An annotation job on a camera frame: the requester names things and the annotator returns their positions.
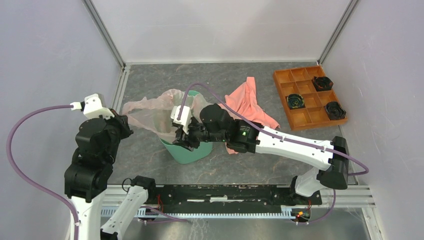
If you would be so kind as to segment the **green plastic trash bin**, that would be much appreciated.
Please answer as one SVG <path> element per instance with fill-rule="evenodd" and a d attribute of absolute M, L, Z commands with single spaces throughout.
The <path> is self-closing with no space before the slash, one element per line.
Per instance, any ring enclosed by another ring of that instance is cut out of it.
<path fill-rule="evenodd" d="M 205 158 L 213 150 L 212 142 L 201 142 L 198 148 L 194 148 L 193 151 L 189 151 L 183 147 L 173 145 L 161 137 L 159 139 L 173 159 L 179 164 L 190 164 L 198 161 Z"/>

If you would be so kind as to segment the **translucent pink plastic trash bag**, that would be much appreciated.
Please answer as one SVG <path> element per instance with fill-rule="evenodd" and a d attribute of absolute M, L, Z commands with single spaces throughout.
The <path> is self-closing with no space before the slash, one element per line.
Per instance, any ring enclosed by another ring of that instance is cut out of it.
<path fill-rule="evenodd" d="M 169 89 L 157 98 L 129 101 L 123 105 L 122 114 L 127 116 L 131 126 L 149 130 L 171 144 L 177 130 L 172 126 L 172 110 L 182 103 L 184 94 L 179 89 Z"/>

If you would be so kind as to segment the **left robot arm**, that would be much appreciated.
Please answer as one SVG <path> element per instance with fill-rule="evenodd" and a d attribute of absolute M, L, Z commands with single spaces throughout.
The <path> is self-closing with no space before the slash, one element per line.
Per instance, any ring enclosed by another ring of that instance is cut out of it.
<path fill-rule="evenodd" d="M 128 118 L 108 108 L 79 126 L 77 149 L 64 173 L 64 193 L 78 219 L 73 237 L 80 240 L 121 240 L 142 204 L 157 198 L 153 178 L 136 176 L 125 199 L 105 224 L 101 211 L 121 140 L 133 134 Z"/>

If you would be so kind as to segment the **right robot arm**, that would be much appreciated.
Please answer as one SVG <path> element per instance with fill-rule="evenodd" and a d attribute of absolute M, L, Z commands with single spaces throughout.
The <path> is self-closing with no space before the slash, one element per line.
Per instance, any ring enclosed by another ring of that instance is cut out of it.
<path fill-rule="evenodd" d="M 174 145 L 189 151 L 201 143 L 222 142 L 237 153 L 282 156 L 312 166 L 290 184 L 289 199 L 302 204 L 315 192 L 348 187 L 347 141 L 341 136 L 317 140 L 286 134 L 258 122 L 234 119 L 218 104 L 204 107 L 195 118 L 188 106 L 175 106 L 170 118 L 176 127 Z"/>

